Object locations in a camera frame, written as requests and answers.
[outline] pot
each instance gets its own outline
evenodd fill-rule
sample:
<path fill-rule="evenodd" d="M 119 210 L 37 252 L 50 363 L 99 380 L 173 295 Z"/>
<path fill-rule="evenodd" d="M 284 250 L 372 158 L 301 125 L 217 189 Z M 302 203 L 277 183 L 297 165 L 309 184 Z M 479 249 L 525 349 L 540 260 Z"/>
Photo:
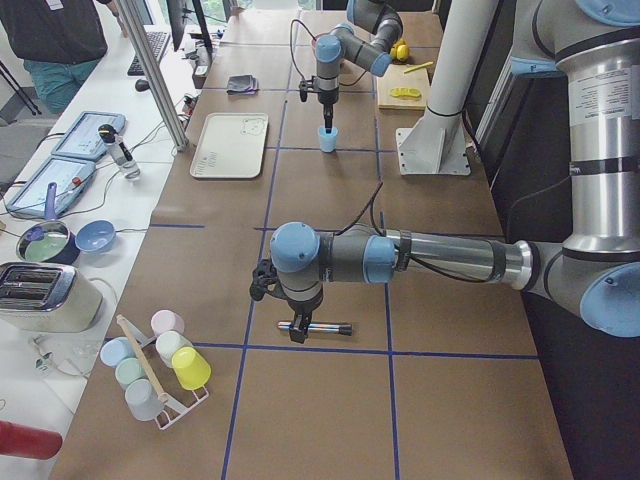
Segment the pot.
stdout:
<path fill-rule="evenodd" d="M 63 222 L 56 220 L 55 200 L 56 183 L 52 182 L 47 187 L 45 221 L 29 228 L 18 240 L 16 253 L 21 260 L 71 265 L 78 258 L 80 249 L 75 236 Z"/>

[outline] silver toaster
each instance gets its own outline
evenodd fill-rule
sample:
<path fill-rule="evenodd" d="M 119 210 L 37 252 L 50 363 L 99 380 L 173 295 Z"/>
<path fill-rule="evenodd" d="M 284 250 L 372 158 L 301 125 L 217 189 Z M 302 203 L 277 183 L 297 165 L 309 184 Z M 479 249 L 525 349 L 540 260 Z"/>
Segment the silver toaster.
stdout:
<path fill-rule="evenodd" d="M 100 291 L 69 265 L 0 266 L 0 318 L 22 330 L 80 332 L 89 327 L 101 303 Z"/>

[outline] folded cloth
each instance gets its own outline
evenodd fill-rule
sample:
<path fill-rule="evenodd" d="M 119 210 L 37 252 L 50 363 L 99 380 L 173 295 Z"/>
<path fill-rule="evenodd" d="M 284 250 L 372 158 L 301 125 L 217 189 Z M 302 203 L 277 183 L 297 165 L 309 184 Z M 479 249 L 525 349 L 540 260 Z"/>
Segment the folded cloth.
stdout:
<path fill-rule="evenodd" d="M 229 95 L 253 95 L 258 90 L 258 79 L 253 75 L 234 75 L 227 82 Z"/>

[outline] yellow cup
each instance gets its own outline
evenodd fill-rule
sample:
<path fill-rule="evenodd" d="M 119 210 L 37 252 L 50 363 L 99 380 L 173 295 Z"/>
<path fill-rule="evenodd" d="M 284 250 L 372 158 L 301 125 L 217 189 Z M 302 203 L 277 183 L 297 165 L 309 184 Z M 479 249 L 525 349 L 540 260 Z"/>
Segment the yellow cup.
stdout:
<path fill-rule="evenodd" d="M 185 390 L 197 390 L 211 377 L 211 365 L 193 347 L 182 347 L 171 357 L 171 365 Z"/>

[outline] keyboard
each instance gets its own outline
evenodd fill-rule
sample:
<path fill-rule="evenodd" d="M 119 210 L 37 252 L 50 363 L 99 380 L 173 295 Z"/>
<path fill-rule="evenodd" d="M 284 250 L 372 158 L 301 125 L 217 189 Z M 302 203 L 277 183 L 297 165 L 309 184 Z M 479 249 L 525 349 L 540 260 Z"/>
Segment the keyboard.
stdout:
<path fill-rule="evenodd" d="M 147 32 L 147 40 L 149 41 L 153 55 L 156 57 L 156 60 L 160 62 L 162 55 L 164 55 L 167 49 L 167 45 L 169 45 L 169 40 L 171 40 L 171 34 L 169 32 Z M 131 62 L 129 70 L 127 70 L 127 75 L 131 77 L 144 75 L 142 64 L 137 56 L 134 57 Z"/>

